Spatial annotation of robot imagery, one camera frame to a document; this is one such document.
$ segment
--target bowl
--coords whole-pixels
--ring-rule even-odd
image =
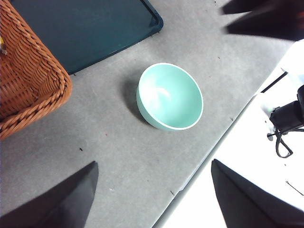
[[[169,63],[154,64],[143,72],[136,101],[144,119],[162,130],[191,128],[203,112],[198,84],[185,70]]]

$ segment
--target bowl rim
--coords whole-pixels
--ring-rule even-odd
[[[203,114],[203,110],[204,110],[204,100],[203,100],[203,95],[202,95],[202,92],[200,90],[200,87],[199,85],[197,84],[197,82],[194,80],[194,78],[187,72],[185,71],[184,69],[182,69],[181,67],[177,66],[177,65],[174,65],[174,64],[171,64],[171,63],[156,63],[156,64],[153,64],[151,66],[149,66],[148,68],[145,69],[145,71],[142,73],[140,79],[139,79],[139,83],[138,83],[138,92],[139,92],[139,98],[141,100],[141,82],[142,82],[142,79],[144,77],[144,75],[146,74],[146,72],[148,70],[150,70],[151,68],[155,67],[155,66],[158,66],[158,65],[168,65],[168,66],[173,66],[175,68],[178,68],[179,70],[183,71],[184,73],[186,73],[186,75],[194,82],[194,84],[196,85],[197,89],[199,90],[199,95],[200,95],[200,100],[201,100],[201,111],[200,111],[200,114],[198,116],[198,118],[196,119],[196,121],[194,123],[192,123],[191,125],[187,126],[187,127],[173,127],[173,126],[170,126],[170,125],[167,125],[165,124],[164,122],[160,121],[158,118],[155,117],[155,115],[153,115],[148,109],[147,107],[145,106],[145,104],[141,101],[142,105],[144,106],[145,110],[147,111],[147,113],[157,122],[159,123],[160,125],[168,128],[168,129],[171,129],[171,130],[186,130],[186,129],[189,129],[191,127],[193,127],[194,125],[196,125],[198,123],[198,121],[200,120],[202,114]]]

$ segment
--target woven basket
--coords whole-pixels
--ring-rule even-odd
[[[0,139],[23,129],[63,105],[72,82],[8,0],[0,0]]]

